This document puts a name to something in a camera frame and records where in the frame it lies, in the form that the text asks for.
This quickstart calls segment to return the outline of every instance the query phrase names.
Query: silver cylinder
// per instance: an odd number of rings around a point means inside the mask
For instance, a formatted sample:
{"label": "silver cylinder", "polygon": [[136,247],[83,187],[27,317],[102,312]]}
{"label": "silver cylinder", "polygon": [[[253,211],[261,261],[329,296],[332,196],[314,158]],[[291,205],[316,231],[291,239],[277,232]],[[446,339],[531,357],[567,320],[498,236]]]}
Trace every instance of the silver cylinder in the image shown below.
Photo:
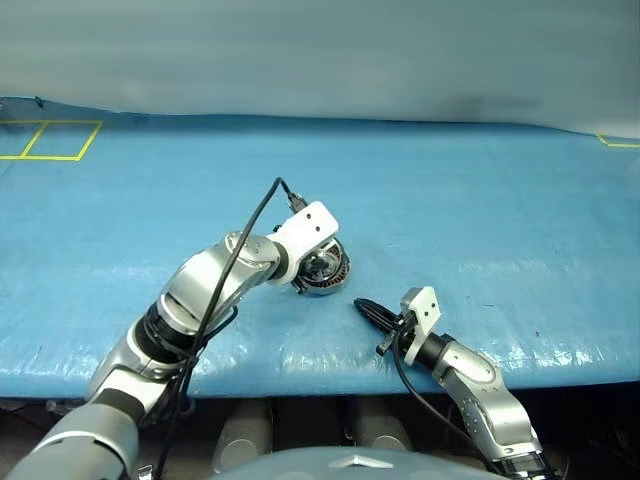
{"label": "silver cylinder", "polygon": [[404,426],[387,410],[381,398],[360,397],[355,400],[353,440],[358,447],[412,450]]}
{"label": "silver cylinder", "polygon": [[226,472],[272,450],[273,423],[269,400],[241,400],[218,438],[212,460],[213,472]]}
{"label": "silver cylinder", "polygon": [[7,477],[11,480],[117,480],[133,471],[138,428],[107,405],[87,404],[62,420]]}

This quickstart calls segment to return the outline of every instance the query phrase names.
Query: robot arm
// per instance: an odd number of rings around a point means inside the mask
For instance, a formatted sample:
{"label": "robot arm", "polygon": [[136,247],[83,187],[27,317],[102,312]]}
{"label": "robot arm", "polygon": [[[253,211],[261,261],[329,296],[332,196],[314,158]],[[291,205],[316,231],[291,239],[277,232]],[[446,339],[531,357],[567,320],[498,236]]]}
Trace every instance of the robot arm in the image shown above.
{"label": "robot arm", "polygon": [[409,290],[401,300],[402,313],[393,321],[389,315],[386,319],[370,315],[370,306],[375,305],[370,300],[355,303],[366,318],[389,333],[378,353],[384,355],[397,335],[405,362],[418,361],[431,370],[456,403],[473,443],[504,476],[555,478],[529,415],[505,387],[498,366],[449,335],[433,333],[440,308],[432,287]]}
{"label": "robot arm", "polygon": [[[295,284],[304,273],[305,259],[333,245],[338,223],[324,205],[305,202],[298,207],[276,232],[247,238],[205,338],[234,314],[251,288],[267,282]],[[178,269],[98,367],[87,403],[58,422],[8,479],[117,480],[123,472],[133,473],[138,427],[166,406],[167,387],[185,368],[208,302],[239,239],[239,232],[229,233]]]}

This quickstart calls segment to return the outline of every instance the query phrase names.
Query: yellow tape square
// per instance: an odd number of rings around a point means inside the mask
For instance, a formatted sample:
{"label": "yellow tape square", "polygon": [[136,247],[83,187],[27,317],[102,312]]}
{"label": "yellow tape square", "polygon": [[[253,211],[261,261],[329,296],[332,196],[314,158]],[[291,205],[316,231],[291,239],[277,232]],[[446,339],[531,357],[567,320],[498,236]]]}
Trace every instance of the yellow tape square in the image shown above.
{"label": "yellow tape square", "polygon": [[631,142],[628,142],[626,140],[624,142],[618,142],[616,140],[609,140],[609,139],[607,139],[607,137],[605,135],[602,135],[600,133],[597,133],[596,137],[598,137],[598,140],[600,140],[602,143],[604,143],[607,147],[611,147],[611,148],[640,148],[640,142],[631,143]]}
{"label": "yellow tape square", "polygon": [[[79,162],[95,140],[102,128],[102,120],[0,120],[0,125],[32,125],[38,124],[39,128],[25,145],[20,155],[0,155],[0,160],[57,160],[67,162]],[[94,125],[89,137],[76,155],[29,155],[49,125]]]}

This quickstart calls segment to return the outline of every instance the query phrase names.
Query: floor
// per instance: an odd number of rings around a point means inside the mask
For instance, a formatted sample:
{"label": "floor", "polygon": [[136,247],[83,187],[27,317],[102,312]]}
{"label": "floor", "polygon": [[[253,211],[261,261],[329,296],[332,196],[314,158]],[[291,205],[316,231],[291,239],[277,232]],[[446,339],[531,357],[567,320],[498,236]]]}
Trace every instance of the floor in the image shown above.
{"label": "floor", "polygon": [[[562,471],[570,459],[567,479],[638,477],[640,383],[530,390],[516,395],[529,412],[551,463]],[[469,452],[447,438],[413,399],[399,395],[384,400],[404,424],[415,450],[468,463]],[[429,400],[441,412],[451,405],[442,395],[430,395]],[[348,445],[343,413],[349,401],[346,397],[274,399],[276,450]],[[208,478],[217,436],[234,404],[231,399],[198,402],[196,413],[179,428],[166,480]],[[7,401],[1,405],[10,406]],[[21,418],[0,413],[0,478],[37,443],[42,428],[53,424],[55,417],[40,405],[20,411]],[[155,462],[164,431],[160,425],[142,432],[140,466]]]}

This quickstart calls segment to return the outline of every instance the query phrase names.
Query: blue table surface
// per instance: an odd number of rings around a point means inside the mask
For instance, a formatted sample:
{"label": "blue table surface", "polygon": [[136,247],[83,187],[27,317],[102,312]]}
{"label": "blue table surface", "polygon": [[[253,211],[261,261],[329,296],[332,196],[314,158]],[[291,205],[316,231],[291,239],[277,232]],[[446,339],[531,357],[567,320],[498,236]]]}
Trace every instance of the blue table surface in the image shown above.
{"label": "blue table surface", "polygon": [[[0,161],[0,396],[83,396],[180,263],[242,228],[277,175],[338,218],[352,276],[329,297],[250,292],[198,364],[195,395],[401,392],[352,300],[398,310],[423,285],[440,300],[437,331],[493,357],[511,388],[640,379],[638,149],[516,125],[162,117],[17,99],[0,111],[11,118],[104,126],[79,162]],[[0,155],[31,133],[0,124]],[[55,128],[34,148],[69,153],[86,135]],[[280,195],[255,231],[288,215]],[[438,389],[420,368],[411,378]]]}

